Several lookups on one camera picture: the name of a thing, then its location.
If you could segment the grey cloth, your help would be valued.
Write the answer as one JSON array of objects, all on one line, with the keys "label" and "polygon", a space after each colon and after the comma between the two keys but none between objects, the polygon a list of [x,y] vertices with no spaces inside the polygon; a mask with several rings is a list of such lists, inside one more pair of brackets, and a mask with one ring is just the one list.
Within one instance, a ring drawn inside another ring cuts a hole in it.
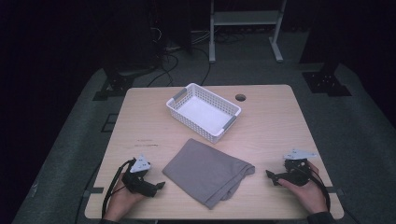
[{"label": "grey cloth", "polygon": [[208,209],[233,197],[255,167],[211,146],[189,139],[163,168],[163,173]]}]

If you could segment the person's left hand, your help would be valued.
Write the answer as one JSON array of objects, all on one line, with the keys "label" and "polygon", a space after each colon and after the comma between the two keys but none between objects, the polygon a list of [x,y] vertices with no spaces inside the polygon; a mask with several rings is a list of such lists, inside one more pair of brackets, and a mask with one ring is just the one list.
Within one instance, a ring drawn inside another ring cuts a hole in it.
[{"label": "person's left hand", "polygon": [[132,193],[119,180],[110,197],[103,219],[120,222],[133,207],[145,198],[140,193]]}]

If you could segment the black stand base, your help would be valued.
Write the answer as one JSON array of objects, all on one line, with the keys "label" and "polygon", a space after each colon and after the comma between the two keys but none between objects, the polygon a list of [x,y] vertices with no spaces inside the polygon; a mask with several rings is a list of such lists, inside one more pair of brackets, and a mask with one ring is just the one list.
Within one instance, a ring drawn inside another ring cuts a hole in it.
[{"label": "black stand base", "polygon": [[121,97],[132,88],[138,77],[148,75],[156,70],[156,66],[137,66],[121,68],[105,68],[106,80],[94,96],[94,101],[105,101],[109,97]]},{"label": "black stand base", "polygon": [[339,63],[325,63],[315,72],[303,72],[308,88],[313,93],[327,93],[331,97],[350,96],[348,88],[335,76]]}]

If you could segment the person's right hand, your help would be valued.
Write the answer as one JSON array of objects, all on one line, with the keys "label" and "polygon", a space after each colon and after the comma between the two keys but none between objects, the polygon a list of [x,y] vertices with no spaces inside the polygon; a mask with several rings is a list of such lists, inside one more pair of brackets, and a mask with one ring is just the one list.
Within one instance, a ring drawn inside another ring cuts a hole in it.
[{"label": "person's right hand", "polygon": [[282,178],[278,180],[278,183],[291,191],[310,215],[329,211],[326,197],[323,195],[321,188],[313,180],[309,180],[303,186],[293,185],[288,180]]}]

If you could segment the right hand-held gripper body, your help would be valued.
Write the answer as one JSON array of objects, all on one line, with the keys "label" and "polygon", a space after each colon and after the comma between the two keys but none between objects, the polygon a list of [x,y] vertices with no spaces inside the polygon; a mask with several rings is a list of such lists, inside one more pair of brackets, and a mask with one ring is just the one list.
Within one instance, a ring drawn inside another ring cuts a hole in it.
[{"label": "right hand-held gripper body", "polygon": [[316,156],[317,154],[313,152],[293,149],[283,156],[286,172],[280,174],[280,177],[299,187],[305,185],[312,174],[308,159]]}]

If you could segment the white metal stand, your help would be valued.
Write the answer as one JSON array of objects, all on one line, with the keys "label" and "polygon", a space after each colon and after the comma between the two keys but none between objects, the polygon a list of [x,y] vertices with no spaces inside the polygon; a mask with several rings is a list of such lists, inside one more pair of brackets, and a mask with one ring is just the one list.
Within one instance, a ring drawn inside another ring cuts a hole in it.
[{"label": "white metal stand", "polygon": [[208,60],[211,63],[216,61],[215,28],[218,26],[246,26],[246,25],[274,25],[275,30],[269,37],[269,42],[278,63],[284,61],[277,44],[281,24],[283,21],[285,8],[288,0],[281,0],[279,10],[268,11],[227,11],[219,12],[215,10],[214,0],[210,4],[209,23],[209,44]]}]

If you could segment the white plastic mesh basket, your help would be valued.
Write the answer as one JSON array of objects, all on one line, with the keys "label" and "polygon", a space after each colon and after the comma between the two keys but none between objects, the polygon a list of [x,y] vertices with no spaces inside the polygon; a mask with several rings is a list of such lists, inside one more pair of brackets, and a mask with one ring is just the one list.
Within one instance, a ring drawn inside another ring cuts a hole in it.
[{"label": "white plastic mesh basket", "polygon": [[166,106],[171,116],[212,144],[230,129],[242,109],[195,83],[182,88]]}]

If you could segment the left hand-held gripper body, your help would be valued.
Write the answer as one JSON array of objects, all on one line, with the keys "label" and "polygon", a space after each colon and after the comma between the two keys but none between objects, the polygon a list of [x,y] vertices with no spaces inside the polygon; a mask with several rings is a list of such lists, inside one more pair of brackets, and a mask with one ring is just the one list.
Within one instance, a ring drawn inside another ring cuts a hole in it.
[{"label": "left hand-held gripper body", "polygon": [[144,176],[150,169],[150,163],[143,155],[128,161],[127,171],[122,177],[125,187],[132,193],[140,193],[146,197],[154,197],[157,193],[157,186],[147,182]]}]

